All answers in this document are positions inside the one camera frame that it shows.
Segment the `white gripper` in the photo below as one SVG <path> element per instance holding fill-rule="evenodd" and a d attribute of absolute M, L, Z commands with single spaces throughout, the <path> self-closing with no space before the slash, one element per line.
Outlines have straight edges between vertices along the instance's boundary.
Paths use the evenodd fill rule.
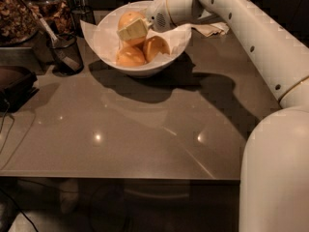
<path fill-rule="evenodd" d="M 130 41 L 146 37 L 151 27 L 159 33 L 176 27 L 171 0 L 154 0 L 146 9 L 146 18 L 136 18 L 119 29 L 118 37 L 122 41 Z"/>

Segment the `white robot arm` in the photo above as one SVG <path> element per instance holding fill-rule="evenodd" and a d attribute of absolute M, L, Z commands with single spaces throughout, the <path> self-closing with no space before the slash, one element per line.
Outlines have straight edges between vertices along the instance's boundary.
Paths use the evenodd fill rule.
<path fill-rule="evenodd" d="M 281 106 L 247 140 L 239 232 L 309 232 L 309 48 L 250 0 L 154 0 L 118 35 L 165 32 L 200 13 L 228 24 Z"/>

